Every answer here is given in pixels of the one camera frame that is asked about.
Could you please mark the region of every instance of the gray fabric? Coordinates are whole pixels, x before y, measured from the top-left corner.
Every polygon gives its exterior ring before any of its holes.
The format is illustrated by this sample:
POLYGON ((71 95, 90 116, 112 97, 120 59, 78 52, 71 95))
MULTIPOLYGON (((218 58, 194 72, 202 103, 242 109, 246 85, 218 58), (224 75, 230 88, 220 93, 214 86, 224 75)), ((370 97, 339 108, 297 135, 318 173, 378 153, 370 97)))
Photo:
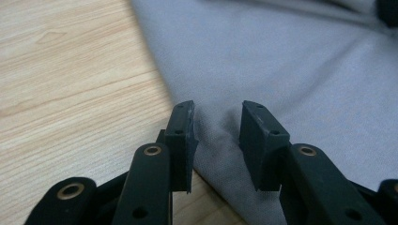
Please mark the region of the gray fabric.
POLYGON ((195 101, 196 170, 248 223, 285 221, 278 193, 254 191, 238 148, 245 99, 348 179, 377 189, 397 178, 396 31, 326 1, 132 3, 173 102, 195 101))

